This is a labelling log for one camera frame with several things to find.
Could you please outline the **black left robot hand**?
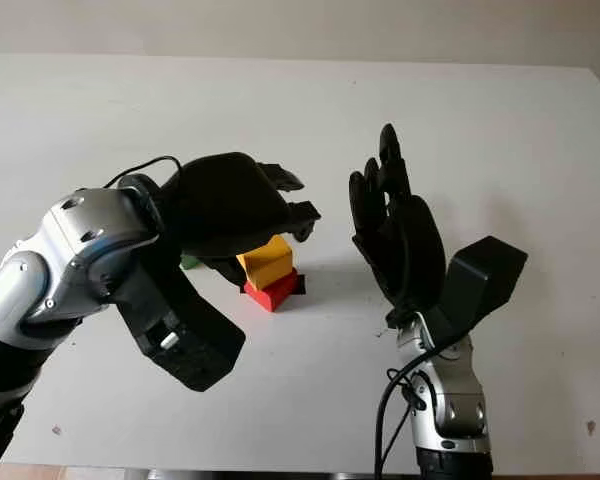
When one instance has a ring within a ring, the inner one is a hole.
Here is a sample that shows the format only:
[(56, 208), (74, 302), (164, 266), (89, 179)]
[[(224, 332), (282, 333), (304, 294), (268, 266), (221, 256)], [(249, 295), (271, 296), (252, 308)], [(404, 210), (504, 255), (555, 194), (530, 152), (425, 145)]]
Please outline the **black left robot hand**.
[(160, 187), (160, 212), (182, 252), (243, 287), (239, 254), (283, 233), (304, 242), (321, 218), (309, 201), (288, 202), (282, 194), (304, 184), (278, 164), (241, 152), (195, 159)]

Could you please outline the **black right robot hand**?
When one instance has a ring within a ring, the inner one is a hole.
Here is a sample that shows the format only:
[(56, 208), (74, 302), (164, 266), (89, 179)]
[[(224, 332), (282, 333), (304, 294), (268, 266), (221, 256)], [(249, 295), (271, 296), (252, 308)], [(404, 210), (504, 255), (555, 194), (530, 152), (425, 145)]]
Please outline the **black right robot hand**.
[(387, 326), (403, 328), (439, 299), (446, 272), (442, 239), (426, 201), (411, 191), (394, 127), (383, 126), (379, 157), (349, 177), (352, 241), (391, 304)]

